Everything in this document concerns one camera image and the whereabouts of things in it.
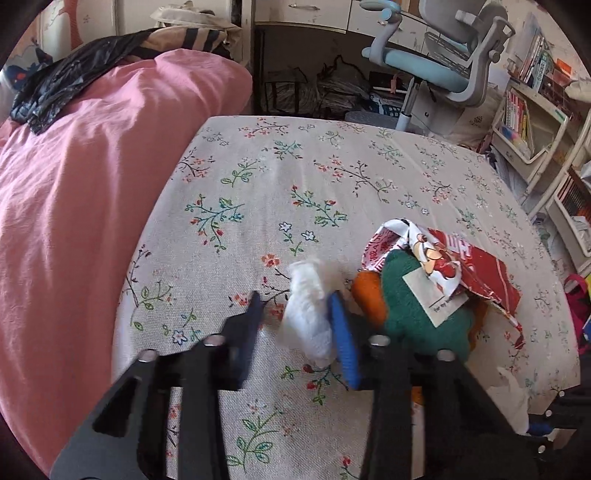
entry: paper tag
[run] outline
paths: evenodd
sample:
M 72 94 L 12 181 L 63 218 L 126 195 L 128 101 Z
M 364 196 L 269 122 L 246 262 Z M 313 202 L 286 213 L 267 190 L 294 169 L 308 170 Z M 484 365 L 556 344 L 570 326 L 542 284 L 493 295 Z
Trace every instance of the paper tag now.
M 460 293 L 448 299 L 439 291 L 436 285 L 429 280 L 422 268 L 407 273 L 402 279 L 413 292 L 418 302 L 427 313 L 427 316 L 435 325 L 439 327 L 453 312 L 464 305 L 468 300 L 468 295 Z

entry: drawer handle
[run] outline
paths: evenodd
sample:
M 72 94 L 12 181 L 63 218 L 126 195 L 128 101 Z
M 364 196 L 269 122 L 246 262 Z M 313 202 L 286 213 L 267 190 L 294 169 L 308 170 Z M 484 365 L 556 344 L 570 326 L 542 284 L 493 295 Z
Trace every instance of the drawer handle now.
M 320 10 L 320 8 L 318 8 L 315 5 L 289 4 L 289 7 L 292 7 L 292 8 L 301 8 L 302 10 Z

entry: office chair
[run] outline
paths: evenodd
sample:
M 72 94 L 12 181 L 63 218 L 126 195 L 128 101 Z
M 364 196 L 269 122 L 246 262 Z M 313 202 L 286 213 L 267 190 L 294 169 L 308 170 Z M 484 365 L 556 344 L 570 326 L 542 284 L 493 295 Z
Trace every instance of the office chair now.
M 425 34 L 431 57 L 428 59 L 406 50 L 386 48 L 402 22 L 400 5 L 389 0 L 362 0 L 363 9 L 381 12 L 379 22 L 384 30 L 361 55 L 381 67 L 393 67 L 413 76 L 396 130 L 406 131 L 422 81 L 459 106 L 482 104 L 489 66 L 501 59 L 507 39 L 515 35 L 505 8 L 496 3 L 483 7 L 484 3 L 485 0 L 420 0 L 423 20 L 447 37 Z

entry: white cabinet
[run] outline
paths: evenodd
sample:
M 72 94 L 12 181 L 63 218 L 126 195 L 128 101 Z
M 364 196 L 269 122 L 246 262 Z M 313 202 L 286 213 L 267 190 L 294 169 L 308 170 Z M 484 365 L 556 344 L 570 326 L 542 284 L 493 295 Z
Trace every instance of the white cabinet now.
M 256 0 L 255 21 L 347 30 L 350 8 L 351 0 Z
M 353 0 L 347 30 L 376 37 L 384 29 L 378 20 L 379 12 L 364 10 L 357 0 Z M 402 23 L 398 27 L 398 31 L 390 38 L 390 42 L 421 52 L 426 31 L 427 26 L 424 23 L 403 13 Z

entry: floral tablecloth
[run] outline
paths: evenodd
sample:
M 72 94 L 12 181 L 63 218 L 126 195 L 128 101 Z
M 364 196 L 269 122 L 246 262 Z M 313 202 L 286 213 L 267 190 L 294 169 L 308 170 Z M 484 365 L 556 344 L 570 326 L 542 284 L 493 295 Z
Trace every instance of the floral tablecloth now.
M 387 129 L 254 116 L 211 118 L 164 188 L 122 290 L 114 377 L 142 349 L 178 352 L 219 331 L 258 290 L 271 301 L 251 375 L 242 391 L 220 393 L 231 477 L 356 478 L 371 393 L 348 391 L 338 364 L 315 368 L 277 345 L 275 333 L 291 262 L 323 258 L 347 293 L 368 239 L 392 218 L 463 236 L 506 262 L 522 293 L 517 319 L 526 341 L 516 346 L 518 332 L 487 317 L 468 362 L 484 387 L 499 384 L 496 367 L 506 367 L 540 413 L 558 390 L 578 384 L 569 308 L 552 263 L 482 156 Z M 178 395 L 173 404 L 171 475 Z

